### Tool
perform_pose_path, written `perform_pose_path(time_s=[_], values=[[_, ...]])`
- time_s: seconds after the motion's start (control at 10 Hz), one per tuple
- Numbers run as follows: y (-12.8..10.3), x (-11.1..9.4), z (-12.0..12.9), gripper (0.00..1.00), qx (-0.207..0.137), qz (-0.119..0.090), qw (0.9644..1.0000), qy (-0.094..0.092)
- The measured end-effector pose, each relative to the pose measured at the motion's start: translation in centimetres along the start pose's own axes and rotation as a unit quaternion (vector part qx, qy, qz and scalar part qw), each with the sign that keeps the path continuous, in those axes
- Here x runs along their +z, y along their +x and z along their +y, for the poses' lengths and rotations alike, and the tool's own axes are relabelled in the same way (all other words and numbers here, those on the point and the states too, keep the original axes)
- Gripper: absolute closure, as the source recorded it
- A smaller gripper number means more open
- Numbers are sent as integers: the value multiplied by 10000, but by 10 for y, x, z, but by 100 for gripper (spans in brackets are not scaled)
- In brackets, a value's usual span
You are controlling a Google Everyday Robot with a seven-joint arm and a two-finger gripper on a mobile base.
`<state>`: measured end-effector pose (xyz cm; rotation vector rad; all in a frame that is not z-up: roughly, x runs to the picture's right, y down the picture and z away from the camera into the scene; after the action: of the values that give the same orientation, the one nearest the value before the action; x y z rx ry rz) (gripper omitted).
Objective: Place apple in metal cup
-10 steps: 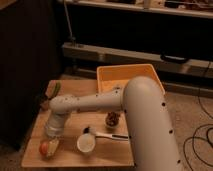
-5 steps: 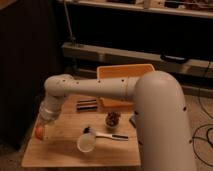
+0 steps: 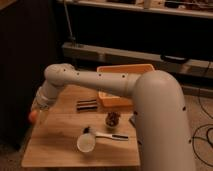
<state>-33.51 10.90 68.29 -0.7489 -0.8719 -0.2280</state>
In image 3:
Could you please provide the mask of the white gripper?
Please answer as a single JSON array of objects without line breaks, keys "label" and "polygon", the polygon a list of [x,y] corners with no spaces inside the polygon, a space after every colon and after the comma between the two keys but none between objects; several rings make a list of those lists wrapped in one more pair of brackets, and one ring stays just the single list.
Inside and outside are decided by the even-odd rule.
[{"label": "white gripper", "polygon": [[42,85],[36,92],[31,109],[40,110],[37,123],[43,124],[49,115],[48,109],[51,108],[60,94],[60,90],[51,85]]}]

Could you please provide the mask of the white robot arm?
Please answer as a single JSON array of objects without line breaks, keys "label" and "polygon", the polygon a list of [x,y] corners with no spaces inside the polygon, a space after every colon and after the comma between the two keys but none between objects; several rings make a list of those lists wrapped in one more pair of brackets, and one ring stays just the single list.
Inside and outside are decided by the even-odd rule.
[{"label": "white robot arm", "polygon": [[51,108],[70,84],[132,100],[143,171],[196,171],[184,93],[171,74],[78,71],[67,63],[51,64],[44,70],[32,108]]}]

